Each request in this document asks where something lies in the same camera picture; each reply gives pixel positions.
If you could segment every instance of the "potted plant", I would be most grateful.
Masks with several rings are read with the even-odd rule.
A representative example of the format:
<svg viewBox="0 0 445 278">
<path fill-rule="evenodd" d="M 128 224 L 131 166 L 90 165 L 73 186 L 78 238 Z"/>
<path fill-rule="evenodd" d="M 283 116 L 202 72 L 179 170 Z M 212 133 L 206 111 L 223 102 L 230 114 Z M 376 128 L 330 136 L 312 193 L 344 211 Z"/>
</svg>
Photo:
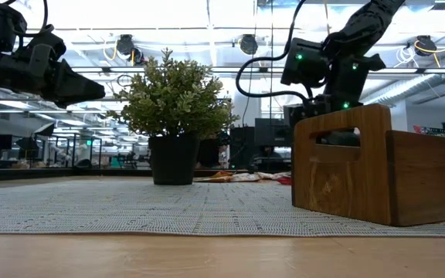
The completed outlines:
<svg viewBox="0 0 445 278">
<path fill-rule="evenodd" d="M 161 64 L 151 57 L 144 75 L 136 74 L 128 90 L 114 94 L 128 104 L 109 115 L 149 136 L 156 185 L 190 185 L 200 140 L 227 128 L 237 116 L 229 100 L 218 100 L 223 84 L 209 66 L 176 61 L 169 49 L 162 53 Z"/>
</svg>

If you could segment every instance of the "black plant pot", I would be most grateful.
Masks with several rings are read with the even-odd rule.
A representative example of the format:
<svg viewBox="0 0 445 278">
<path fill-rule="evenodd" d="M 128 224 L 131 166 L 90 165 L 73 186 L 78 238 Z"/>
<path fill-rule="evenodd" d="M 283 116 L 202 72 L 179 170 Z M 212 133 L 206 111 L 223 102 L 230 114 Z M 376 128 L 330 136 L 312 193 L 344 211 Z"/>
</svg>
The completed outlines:
<svg viewBox="0 0 445 278">
<path fill-rule="evenodd" d="M 200 140 L 192 135 L 150 137 L 151 169 L 156 185 L 191 185 Z"/>
</svg>

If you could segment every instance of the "green leaves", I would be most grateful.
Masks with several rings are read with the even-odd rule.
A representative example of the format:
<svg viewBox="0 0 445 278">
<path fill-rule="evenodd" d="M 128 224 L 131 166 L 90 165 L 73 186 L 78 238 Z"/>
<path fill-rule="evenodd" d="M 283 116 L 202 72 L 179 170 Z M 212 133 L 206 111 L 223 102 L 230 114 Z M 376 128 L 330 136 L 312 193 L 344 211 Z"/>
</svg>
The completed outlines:
<svg viewBox="0 0 445 278">
<path fill-rule="evenodd" d="M 163 50 L 162 64 L 151 57 L 144 76 L 133 76 L 128 91 L 114 94 L 127 100 L 120 114 L 108 113 L 115 120 L 127 121 L 129 129 L 148 136 L 184 133 L 204 138 L 227 128 L 237 120 L 231 116 L 230 100 L 217 100 L 223 84 L 211 76 L 209 66 L 196 61 L 175 61 L 172 51 Z"/>
</svg>

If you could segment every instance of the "ceiling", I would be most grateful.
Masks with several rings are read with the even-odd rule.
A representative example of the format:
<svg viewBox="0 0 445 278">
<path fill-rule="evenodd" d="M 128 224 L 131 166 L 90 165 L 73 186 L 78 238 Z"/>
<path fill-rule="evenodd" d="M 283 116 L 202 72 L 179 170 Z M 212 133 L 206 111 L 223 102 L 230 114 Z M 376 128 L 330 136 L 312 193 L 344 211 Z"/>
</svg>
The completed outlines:
<svg viewBox="0 0 445 278">
<path fill-rule="evenodd" d="M 251 58 L 239 49 L 239 39 L 243 34 L 255 34 L 259 44 L 256 56 L 280 55 L 297 1 L 274 0 L 272 8 L 270 0 L 48 0 L 48 3 L 48 23 L 55 26 L 54 33 L 66 43 L 67 52 L 63 59 L 77 72 L 103 84 L 107 88 L 108 99 L 114 91 L 121 89 L 119 83 L 126 84 L 127 80 L 118 81 L 122 73 L 104 73 L 101 68 L 123 67 L 119 71 L 142 71 L 141 67 L 132 69 L 118 55 L 114 59 L 107 58 L 114 55 L 114 44 L 123 34 L 133 35 L 136 47 L 146 57 L 159 59 L 161 50 L 168 47 L 174 50 L 175 59 L 193 59 L 213 66 L 225 85 L 221 97 L 231 97 L 237 93 L 234 85 L 236 71 Z M 322 0 L 308 1 L 297 17 L 294 36 L 320 42 L 328 34 L 328 24 L 331 32 L 340 30 L 352 13 L 366 1 L 327 0 L 327 3 L 326 18 Z M 25 16 L 28 32 L 38 32 L 43 18 L 42 0 L 19 0 L 12 7 Z M 371 96 L 392 83 L 417 77 L 403 72 L 404 68 L 437 68 L 432 56 L 414 56 L 411 50 L 404 50 L 406 44 L 413 44 L 418 35 L 430 35 L 439 49 L 444 50 L 437 55 L 441 66 L 445 67 L 445 0 L 406 1 L 406 6 L 396 14 L 386 34 L 367 54 L 378 53 L 391 70 L 390 74 L 371 74 L 363 97 Z M 284 60 L 272 66 L 277 69 L 272 76 L 260 73 L 250 76 L 247 73 L 243 76 L 247 80 L 243 82 L 252 78 L 253 92 L 289 90 L 289 87 L 280 84 L 279 68 L 282 71 Z M 304 92 L 299 86 L 293 89 Z M 437 84 L 434 89 L 437 93 L 445 93 L 445 84 Z M 409 101 L 416 103 L 433 95 L 432 90 L 424 90 L 410 95 Z M 14 101 L 26 98 L 25 104 L 31 108 L 18 108 L 0 102 L 0 110 L 58 110 L 52 103 L 29 100 L 36 98 L 31 95 L 15 95 L 0 90 L 0 100 L 3 98 Z M 279 106 L 297 102 L 292 97 L 274 100 Z M 270 101 L 262 101 L 263 110 L 268 109 Z M 103 127 L 104 114 L 101 116 L 101 111 L 120 110 L 123 105 L 110 100 L 90 101 L 68 107 L 68 110 L 75 112 L 72 114 L 42 112 L 39 115 L 43 120 L 46 117 L 52 120 L 78 120 L 91 127 Z M 420 105 L 445 105 L 445 101 L 435 98 Z"/>
</svg>

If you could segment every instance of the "black cable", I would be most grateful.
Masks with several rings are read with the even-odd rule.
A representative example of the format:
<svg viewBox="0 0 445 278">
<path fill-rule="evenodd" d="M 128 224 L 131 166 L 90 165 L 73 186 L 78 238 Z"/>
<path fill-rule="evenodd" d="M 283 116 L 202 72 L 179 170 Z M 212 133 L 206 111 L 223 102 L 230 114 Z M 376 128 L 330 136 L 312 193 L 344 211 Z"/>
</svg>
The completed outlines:
<svg viewBox="0 0 445 278">
<path fill-rule="evenodd" d="M 253 1 L 253 7 L 255 7 L 255 11 L 253 13 L 253 17 L 256 17 L 258 8 L 257 8 L 257 4 L 255 3 L 255 0 Z M 256 21 L 255 21 L 255 25 L 253 27 L 253 38 L 256 40 Z M 257 51 L 257 49 L 255 49 L 255 52 L 252 52 L 252 59 L 254 59 L 256 51 Z M 249 84 L 248 84 L 248 91 L 250 91 L 252 89 L 253 63 L 251 65 L 250 69 L 251 70 L 250 70 L 250 81 L 249 81 Z M 241 125 L 242 125 L 242 129 L 243 129 L 243 144 L 239 148 L 239 150 L 228 159 L 229 163 L 231 163 L 232 159 L 234 159 L 236 156 L 238 156 L 238 154 L 240 154 L 243 150 L 246 149 L 245 115 L 246 115 L 246 111 L 248 110 L 248 104 L 249 103 L 250 103 L 250 97 L 246 96 L 246 106 L 245 106 L 245 110 L 243 111 L 243 116 L 241 117 Z"/>
<path fill-rule="evenodd" d="M 255 62 L 259 62 L 259 61 L 271 61 L 271 62 L 279 61 L 279 60 L 283 59 L 290 52 L 291 40 L 293 39 L 294 21 L 298 16 L 298 12 L 300 11 L 301 6 L 306 1 L 307 0 L 300 0 L 297 8 L 294 10 L 293 20 L 291 21 L 290 31 L 288 33 L 286 45 L 284 46 L 283 54 L 279 55 L 278 57 L 257 57 L 257 58 L 249 59 L 239 69 L 238 73 L 236 74 L 236 88 L 242 95 L 244 95 L 246 97 L 277 97 L 277 96 L 283 96 L 283 95 L 293 95 L 296 97 L 300 97 L 300 99 L 303 103 L 308 102 L 308 99 L 304 95 L 302 95 L 301 93 L 298 93 L 298 92 L 294 92 L 294 91 L 280 91 L 280 92 L 275 92 L 275 93 L 248 93 L 239 85 L 239 80 L 241 79 L 243 71 L 245 71 L 245 69 L 248 67 L 248 65 L 253 64 Z"/>
<path fill-rule="evenodd" d="M 128 84 L 128 85 L 123 85 L 123 84 L 121 84 L 121 83 L 120 83 L 120 81 L 121 81 L 121 77 L 128 77 L 128 78 L 130 78 L 130 80 L 133 80 L 133 77 L 132 77 L 132 76 L 129 76 L 129 75 L 127 75 L 126 73 L 121 74 L 121 75 L 118 76 L 117 79 L 116 79 L 116 83 L 117 83 L 119 86 L 122 86 L 123 88 L 126 88 L 126 87 L 128 87 L 128 86 L 131 86 L 131 84 L 133 84 L 133 82 L 130 83 L 130 84 Z"/>
<path fill-rule="evenodd" d="M 15 1 L 11 0 L 11 1 L 7 1 L 7 2 L 9 2 L 9 4 L 12 4 Z M 48 32 L 54 31 L 54 26 L 52 24 L 47 25 L 47 19 L 49 17 L 49 8 L 47 5 L 47 0 L 43 0 L 43 2 L 44 2 L 44 20 L 42 22 L 42 27 L 38 33 L 28 34 L 25 32 L 20 32 L 18 30 L 15 30 L 15 24 L 13 24 L 13 21 L 11 19 L 8 19 L 8 24 L 10 25 L 12 32 L 15 33 L 20 38 L 35 38 L 38 36 L 43 36 Z"/>
<path fill-rule="evenodd" d="M 270 2 L 270 17 L 273 19 L 274 18 L 274 1 Z M 270 56 L 274 57 L 274 20 L 270 23 Z M 272 86 L 273 86 L 273 74 L 274 74 L 274 61 L 270 61 L 270 90 L 269 92 L 272 93 Z M 273 127 L 272 127 L 272 99 L 273 97 L 269 98 L 269 138 L 273 137 L 272 131 L 273 131 Z M 266 165 L 267 165 L 267 170 L 270 170 L 270 154 L 266 154 L 267 155 L 267 161 L 266 161 Z"/>
</svg>

